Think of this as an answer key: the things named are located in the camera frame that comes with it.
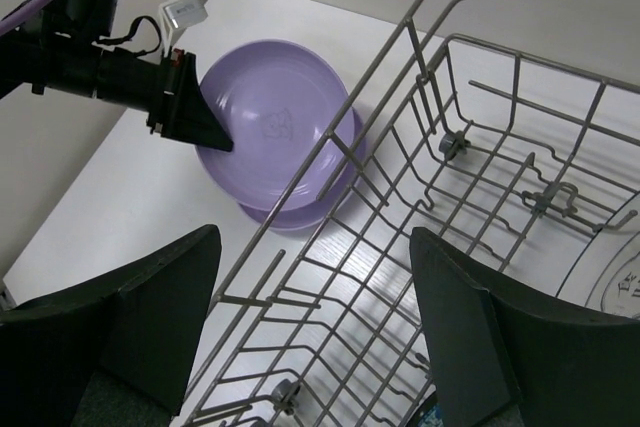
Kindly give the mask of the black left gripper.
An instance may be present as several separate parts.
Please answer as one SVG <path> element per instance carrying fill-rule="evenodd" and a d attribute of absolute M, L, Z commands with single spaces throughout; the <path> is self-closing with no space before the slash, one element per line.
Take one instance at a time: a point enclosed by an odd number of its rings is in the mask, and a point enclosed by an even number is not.
<path fill-rule="evenodd" d="M 193 53 L 170 53 L 159 63 L 122 48 L 102 50 L 93 97 L 146 112 L 147 125 L 171 140 L 231 152 L 234 143 L 204 99 Z"/>

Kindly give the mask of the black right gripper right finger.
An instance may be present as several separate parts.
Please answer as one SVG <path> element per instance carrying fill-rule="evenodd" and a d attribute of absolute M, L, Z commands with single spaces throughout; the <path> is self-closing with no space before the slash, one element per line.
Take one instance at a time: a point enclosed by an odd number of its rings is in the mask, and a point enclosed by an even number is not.
<path fill-rule="evenodd" d="M 639 323 L 531 288 L 425 227 L 410 264 L 447 426 L 636 426 Z"/>

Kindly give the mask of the purple plastic plate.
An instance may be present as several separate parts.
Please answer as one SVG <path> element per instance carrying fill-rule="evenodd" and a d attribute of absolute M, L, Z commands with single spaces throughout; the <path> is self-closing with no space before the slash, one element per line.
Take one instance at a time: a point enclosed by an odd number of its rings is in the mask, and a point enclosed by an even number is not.
<path fill-rule="evenodd" d="M 319 146 L 311 165 L 285 201 L 293 210 L 316 200 L 343 159 L 324 140 L 335 133 L 345 144 L 355 136 L 355 114 L 344 106 L 348 92 L 335 70 L 313 51 L 284 40 L 260 40 L 237 47 L 203 75 L 200 90 L 233 141 L 229 152 L 198 147 L 212 180 L 240 204 L 271 209 Z"/>

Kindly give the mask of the white plate dark rim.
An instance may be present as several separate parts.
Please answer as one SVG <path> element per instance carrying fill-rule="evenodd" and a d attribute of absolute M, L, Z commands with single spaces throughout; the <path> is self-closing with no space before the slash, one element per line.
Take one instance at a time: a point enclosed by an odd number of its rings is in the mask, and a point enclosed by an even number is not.
<path fill-rule="evenodd" d="M 556 297 L 591 310 L 639 318 L 638 194 L 597 226 Z"/>

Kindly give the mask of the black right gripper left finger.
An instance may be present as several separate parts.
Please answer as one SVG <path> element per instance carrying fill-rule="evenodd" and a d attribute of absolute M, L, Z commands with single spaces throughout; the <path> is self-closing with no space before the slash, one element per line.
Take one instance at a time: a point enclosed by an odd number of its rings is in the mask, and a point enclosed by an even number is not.
<path fill-rule="evenodd" d="M 167 426 L 180 413 L 221 258 L 205 225 L 1 315 L 5 426 Z"/>

